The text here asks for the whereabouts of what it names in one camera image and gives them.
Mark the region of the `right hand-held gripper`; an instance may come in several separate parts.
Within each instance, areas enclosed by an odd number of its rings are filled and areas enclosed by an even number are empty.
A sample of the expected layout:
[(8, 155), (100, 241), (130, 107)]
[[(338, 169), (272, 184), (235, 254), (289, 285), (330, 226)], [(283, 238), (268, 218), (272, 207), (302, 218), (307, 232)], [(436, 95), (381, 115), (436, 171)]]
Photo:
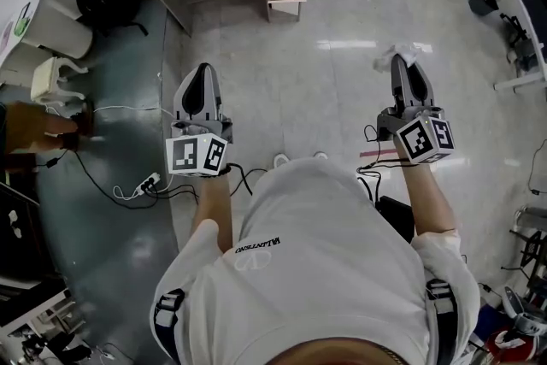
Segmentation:
[[(397, 109), (384, 109), (377, 116), (380, 142), (397, 138), (411, 164), (439, 161), (455, 151), (455, 141), (444, 110), (434, 105), (434, 94), (425, 71), (418, 62), (408, 68), (396, 54), (391, 59), (391, 89)], [(421, 105), (408, 107), (414, 96)]]

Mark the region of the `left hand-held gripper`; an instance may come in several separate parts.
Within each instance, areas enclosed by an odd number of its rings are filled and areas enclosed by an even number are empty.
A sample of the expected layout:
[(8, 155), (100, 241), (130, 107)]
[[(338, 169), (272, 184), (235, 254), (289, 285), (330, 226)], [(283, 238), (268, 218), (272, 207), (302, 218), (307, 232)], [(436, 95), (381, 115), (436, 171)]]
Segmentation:
[(168, 172), (185, 176), (218, 176), (226, 167), (232, 143), (232, 120), (220, 118), (221, 91), (215, 68), (201, 63), (187, 74), (174, 95), (177, 118), (167, 138)]

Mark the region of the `white plastic bag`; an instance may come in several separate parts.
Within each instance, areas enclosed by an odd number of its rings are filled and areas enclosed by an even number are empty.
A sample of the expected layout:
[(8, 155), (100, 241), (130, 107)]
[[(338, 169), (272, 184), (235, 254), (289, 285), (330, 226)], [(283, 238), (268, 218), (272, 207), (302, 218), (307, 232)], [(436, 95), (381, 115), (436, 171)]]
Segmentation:
[(416, 63), (417, 54), (418, 49), (411, 44), (393, 44), (373, 60), (373, 69), (379, 73), (390, 72), (395, 56), (400, 56), (406, 66), (411, 67)]

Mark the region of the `person's right forearm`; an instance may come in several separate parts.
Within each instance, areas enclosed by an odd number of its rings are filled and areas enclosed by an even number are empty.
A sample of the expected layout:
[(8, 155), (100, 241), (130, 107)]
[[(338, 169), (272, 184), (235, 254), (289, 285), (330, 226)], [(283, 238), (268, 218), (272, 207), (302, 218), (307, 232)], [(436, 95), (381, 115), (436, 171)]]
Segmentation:
[(429, 166), (402, 167), (418, 235), (456, 230), (453, 210)]

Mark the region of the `grey bin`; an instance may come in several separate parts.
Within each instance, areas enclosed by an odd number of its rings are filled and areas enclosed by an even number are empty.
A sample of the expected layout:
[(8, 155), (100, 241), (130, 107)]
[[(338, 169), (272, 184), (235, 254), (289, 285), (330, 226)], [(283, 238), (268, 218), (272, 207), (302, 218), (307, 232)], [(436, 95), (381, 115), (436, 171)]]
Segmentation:
[(468, 0), (468, 6), (477, 16), (487, 16), (499, 10), (497, 0)]

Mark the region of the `black office chair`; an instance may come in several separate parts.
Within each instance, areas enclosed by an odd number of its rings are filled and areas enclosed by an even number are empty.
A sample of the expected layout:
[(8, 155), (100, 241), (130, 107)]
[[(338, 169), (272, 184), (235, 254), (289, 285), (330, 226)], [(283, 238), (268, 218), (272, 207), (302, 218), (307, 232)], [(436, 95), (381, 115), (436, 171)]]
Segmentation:
[(538, 60), (532, 40), (521, 26), (519, 19), (515, 15), (509, 16), (505, 13), (500, 14), (500, 19), (505, 25), (506, 35), (509, 39), (507, 61), (524, 70), (537, 66)]

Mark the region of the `black hip pouch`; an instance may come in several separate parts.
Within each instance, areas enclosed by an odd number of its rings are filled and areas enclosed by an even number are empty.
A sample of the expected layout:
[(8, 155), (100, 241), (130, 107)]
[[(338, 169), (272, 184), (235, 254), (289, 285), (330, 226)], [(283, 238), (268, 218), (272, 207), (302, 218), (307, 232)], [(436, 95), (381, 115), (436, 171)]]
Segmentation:
[(415, 236), (415, 218), (409, 205), (382, 196), (375, 203), (375, 208), (405, 241), (409, 244), (412, 242)]

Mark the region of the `black backpack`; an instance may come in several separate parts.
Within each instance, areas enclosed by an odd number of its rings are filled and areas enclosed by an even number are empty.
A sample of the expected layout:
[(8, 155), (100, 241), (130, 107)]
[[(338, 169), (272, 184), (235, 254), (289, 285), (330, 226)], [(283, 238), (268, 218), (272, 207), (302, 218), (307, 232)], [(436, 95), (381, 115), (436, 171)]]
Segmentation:
[(80, 21), (104, 37), (118, 27), (131, 26), (148, 36), (147, 29), (135, 21), (140, 3), (140, 0), (76, 0)]

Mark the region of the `white office desk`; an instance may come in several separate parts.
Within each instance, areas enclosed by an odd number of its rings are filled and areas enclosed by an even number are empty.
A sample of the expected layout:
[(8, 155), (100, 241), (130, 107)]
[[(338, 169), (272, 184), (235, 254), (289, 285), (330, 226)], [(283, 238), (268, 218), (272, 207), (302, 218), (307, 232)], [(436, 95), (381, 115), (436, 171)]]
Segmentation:
[(537, 59), (537, 67), (528, 74), (523, 74), (515, 79), (497, 82), (493, 85), (495, 91), (511, 89), (514, 93), (521, 93), (524, 90), (537, 88), (547, 88), (547, 62), (545, 61), (544, 48), (547, 48), (547, 40), (542, 40), (538, 36), (538, 31), (542, 29), (547, 31), (547, 17), (540, 20), (538, 15), (531, 16), (532, 8), (530, 2), (525, 0), (513, 0), (518, 11), (520, 24), (524, 26), (529, 40), (532, 42), (534, 54)]

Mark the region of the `white stool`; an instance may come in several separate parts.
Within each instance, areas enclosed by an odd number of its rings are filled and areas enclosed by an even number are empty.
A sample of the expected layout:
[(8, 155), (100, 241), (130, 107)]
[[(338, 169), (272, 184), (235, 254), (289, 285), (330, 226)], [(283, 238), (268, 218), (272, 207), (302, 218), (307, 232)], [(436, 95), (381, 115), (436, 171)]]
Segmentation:
[(34, 70), (31, 86), (31, 100), (39, 104), (66, 105), (74, 99), (85, 101), (84, 94), (62, 89), (59, 84), (68, 82), (68, 76), (61, 75), (62, 68), (69, 68), (76, 74), (87, 74), (88, 68), (81, 68), (72, 60), (61, 57), (51, 57)]

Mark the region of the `beige waste bin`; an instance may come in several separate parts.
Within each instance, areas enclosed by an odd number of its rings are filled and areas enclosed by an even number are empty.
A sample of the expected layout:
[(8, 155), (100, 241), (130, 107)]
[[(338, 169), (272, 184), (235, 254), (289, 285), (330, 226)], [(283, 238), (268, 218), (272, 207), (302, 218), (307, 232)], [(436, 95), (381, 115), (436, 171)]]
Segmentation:
[(22, 41), (81, 59), (92, 47), (93, 32), (56, 9), (49, 0), (40, 0)]

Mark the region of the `round white table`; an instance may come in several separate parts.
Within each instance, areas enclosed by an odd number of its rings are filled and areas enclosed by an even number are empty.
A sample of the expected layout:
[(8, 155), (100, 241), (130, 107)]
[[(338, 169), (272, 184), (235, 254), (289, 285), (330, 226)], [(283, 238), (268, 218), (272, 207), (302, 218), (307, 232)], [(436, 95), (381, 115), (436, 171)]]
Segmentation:
[(36, 14), (40, 0), (20, 0), (14, 13), (0, 32), (0, 67), (7, 60), (16, 46), (22, 42), (33, 16)]

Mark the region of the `black metal stand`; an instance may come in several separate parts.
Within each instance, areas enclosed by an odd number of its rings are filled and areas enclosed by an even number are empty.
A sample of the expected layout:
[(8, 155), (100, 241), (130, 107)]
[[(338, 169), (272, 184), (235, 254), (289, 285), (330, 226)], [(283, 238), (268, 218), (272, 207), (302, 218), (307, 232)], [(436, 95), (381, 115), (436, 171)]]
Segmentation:
[(547, 270), (547, 209), (521, 207), (509, 231), (524, 243), (517, 270), (525, 275), (526, 287), (531, 290)]

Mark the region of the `person's white t-shirt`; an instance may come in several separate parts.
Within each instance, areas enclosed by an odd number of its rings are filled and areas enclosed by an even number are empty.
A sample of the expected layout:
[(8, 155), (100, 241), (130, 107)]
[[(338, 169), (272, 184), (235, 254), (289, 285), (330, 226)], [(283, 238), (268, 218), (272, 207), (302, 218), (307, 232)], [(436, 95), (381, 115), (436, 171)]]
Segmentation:
[(217, 233), (203, 221), (156, 288), (177, 365), (452, 365), (477, 325), (458, 231), (409, 244), (331, 160), (265, 173), (225, 253)]

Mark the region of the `black cabinet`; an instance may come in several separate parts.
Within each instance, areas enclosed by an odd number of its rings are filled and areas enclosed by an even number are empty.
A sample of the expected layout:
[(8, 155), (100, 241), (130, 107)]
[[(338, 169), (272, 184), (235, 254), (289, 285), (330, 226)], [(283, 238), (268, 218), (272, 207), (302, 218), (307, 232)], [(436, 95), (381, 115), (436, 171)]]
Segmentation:
[(37, 201), (0, 182), (0, 276), (17, 281), (57, 276)]

